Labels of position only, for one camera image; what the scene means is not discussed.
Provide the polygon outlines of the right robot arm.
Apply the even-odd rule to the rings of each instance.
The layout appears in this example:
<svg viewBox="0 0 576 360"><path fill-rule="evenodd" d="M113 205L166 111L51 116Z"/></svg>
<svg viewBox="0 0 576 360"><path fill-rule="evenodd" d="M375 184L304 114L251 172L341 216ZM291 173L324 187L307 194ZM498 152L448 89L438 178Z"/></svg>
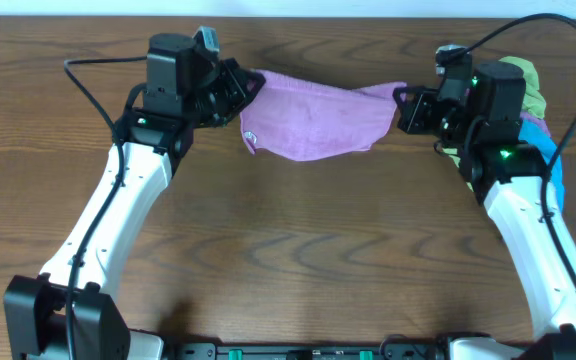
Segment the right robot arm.
<svg viewBox="0 0 576 360"><path fill-rule="evenodd" d="M455 149L459 171L500 232L530 309L535 343L512 350L489 339L449 339L448 359L576 359L576 246L539 149L520 139L526 83L507 62L445 65L437 88L392 96L398 128Z"/></svg>

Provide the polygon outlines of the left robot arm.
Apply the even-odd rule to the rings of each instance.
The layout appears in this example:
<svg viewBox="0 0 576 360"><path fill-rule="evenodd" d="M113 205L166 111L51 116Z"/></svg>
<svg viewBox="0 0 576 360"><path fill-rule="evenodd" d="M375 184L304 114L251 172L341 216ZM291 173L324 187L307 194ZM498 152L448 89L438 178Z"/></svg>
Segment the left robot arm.
<svg viewBox="0 0 576 360"><path fill-rule="evenodd" d="M110 120L104 173L72 232L38 275L12 278L3 297L16 359L166 359L158 335L132 330L116 297L152 205L200 128L223 127L250 105L261 74L219 55L216 31L152 36L146 79Z"/></svg>

